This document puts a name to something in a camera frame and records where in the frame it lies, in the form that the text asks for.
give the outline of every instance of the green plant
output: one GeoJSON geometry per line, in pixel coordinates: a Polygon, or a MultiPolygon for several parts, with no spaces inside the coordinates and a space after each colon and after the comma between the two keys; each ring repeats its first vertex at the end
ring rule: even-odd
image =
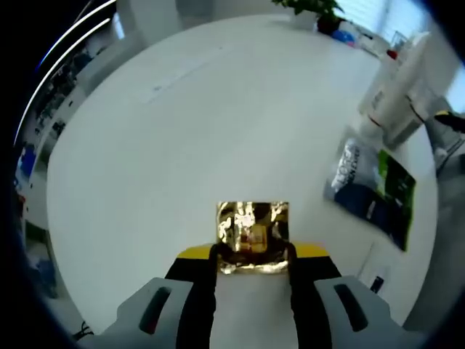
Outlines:
{"type": "Polygon", "coordinates": [[[336,18],[334,9],[343,11],[336,0],[272,0],[272,2],[276,5],[294,9],[296,15],[302,11],[311,11],[320,16],[336,18]]]}

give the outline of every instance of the blue object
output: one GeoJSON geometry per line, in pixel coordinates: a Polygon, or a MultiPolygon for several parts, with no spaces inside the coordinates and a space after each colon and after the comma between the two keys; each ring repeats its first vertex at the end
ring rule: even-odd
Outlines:
{"type": "Polygon", "coordinates": [[[32,145],[25,146],[24,155],[21,157],[21,172],[29,178],[31,176],[34,161],[36,160],[36,154],[34,153],[34,147],[32,145]]]}
{"type": "Polygon", "coordinates": [[[355,45],[355,38],[354,36],[349,33],[348,31],[334,31],[331,34],[331,37],[335,40],[342,41],[345,44],[348,44],[349,46],[354,46],[355,45]]]}
{"type": "Polygon", "coordinates": [[[31,278],[39,290],[48,298],[58,298],[55,269],[51,260],[39,260],[30,269],[31,278]]]}

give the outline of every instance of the white bottle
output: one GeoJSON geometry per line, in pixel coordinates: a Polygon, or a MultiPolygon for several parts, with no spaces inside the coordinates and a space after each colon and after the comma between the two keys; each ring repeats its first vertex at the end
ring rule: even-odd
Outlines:
{"type": "Polygon", "coordinates": [[[404,143],[432,115],[429,106],[437,97],[426,85],[416,84],[398,108],[398,117],[383,135],[384,144],[391,149],[404,143]]]}
{"type": "Polygon", "coordinates": [[[359,107],[364,118],[360,131],[369,129],[369,123],[375,124],[381,128],[384,140],[392,148],[405,141],[412,133],[412,123],[406,118],[411,118],[412,115],[416,117],[416,114],[406,112],[410,109],[408,92],[418,77],[428,38],[429,33],[417,34],[405,44],[396,60],[384,59],[371,85],[372,90],[367,92],[359,107]]]}

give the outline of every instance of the small black object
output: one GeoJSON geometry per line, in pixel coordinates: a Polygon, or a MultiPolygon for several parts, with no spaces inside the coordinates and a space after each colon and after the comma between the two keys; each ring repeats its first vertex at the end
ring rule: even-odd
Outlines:
{"type": "Polygon", "coordinates": [[[465,133],[465,119],[454,113],[435,115],[434,118],[441,124],[452,127],[455,132],[465,133]]]}
{"type": "Polygon", "coordinates": [[[377,276],[375,278],[375,281],[373,281],[373,284],[370,287],[370,291],[373,291],[374,293],[378,293],[379,290],[381,289],[381,286],[383,286],[383,284],[384,284],[384,279],[377,276]]]}

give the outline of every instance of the floor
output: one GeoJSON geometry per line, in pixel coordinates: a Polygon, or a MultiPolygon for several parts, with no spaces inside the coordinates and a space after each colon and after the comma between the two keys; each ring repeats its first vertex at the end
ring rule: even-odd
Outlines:
{"type": "Polygon", "coordinates": [[[75,334],[81,330],[81,325],[84,319],[79,313],[78,308],[74,305],[74,302],[72,301],[60,275],[60,269],[58,269],[58,264],[54,257],[53,249],[51,248],[52,242],[49,240],[48,234],[46,244],[50,246],[48,250],[55,269],[55,280],[57,285],[56,291],[58,298],[45,297],[44,301],[65,331],[69,334],[75,334]]]}
{"type": "Polygon", "coordinates": [[[404,325],[408,330],[434,331],[465,290],[465,174],[459,166],[453,157],[438,176],[436,241],[423,288],[404,325]]]}

